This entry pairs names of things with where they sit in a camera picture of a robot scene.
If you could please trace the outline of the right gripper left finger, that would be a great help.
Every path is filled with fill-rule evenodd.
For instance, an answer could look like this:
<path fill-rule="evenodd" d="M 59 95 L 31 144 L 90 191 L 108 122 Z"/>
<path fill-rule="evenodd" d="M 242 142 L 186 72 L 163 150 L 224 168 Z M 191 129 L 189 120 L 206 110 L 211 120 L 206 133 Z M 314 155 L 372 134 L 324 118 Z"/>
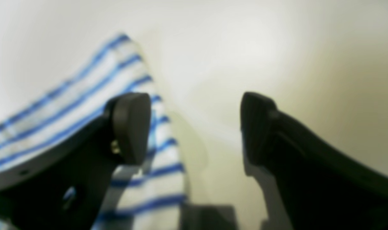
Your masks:
<path fill-rule="evenodd" d="M 119 165 L 147 154 L 151 99 L 127 93 L 57 146 L 0 172 L 0 220 L 19 230 L 89 230 Z"/>

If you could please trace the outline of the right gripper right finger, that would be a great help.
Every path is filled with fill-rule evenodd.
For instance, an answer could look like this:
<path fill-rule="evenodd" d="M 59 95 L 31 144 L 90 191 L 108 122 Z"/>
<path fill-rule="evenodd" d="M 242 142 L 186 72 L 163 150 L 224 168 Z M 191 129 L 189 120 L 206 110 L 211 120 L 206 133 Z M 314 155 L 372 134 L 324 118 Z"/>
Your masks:
<path fill-rule="evenodd" d="M 274 100 L 240 104 L 246 173 L 272 175 L 295 230 L 388 230 L 388 177 L 341 153 Z"/>

